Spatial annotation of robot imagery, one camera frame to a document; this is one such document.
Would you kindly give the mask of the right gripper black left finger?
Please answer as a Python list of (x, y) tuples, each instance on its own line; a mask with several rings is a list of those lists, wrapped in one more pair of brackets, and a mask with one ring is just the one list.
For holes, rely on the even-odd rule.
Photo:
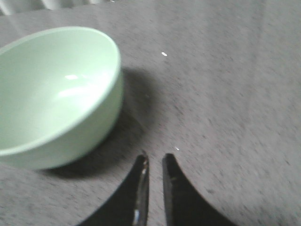
[(145, 226), (149, 210), (149, 158), (138, 155), (130, 172), (109, 199), (80, 226)]

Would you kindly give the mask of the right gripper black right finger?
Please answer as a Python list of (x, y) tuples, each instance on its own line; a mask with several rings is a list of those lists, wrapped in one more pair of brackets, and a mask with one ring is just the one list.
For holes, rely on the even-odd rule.
[(162, 159), (166, 224), (168, 226), (234, 226), (201, 196), (181, 170), (175, 156)]

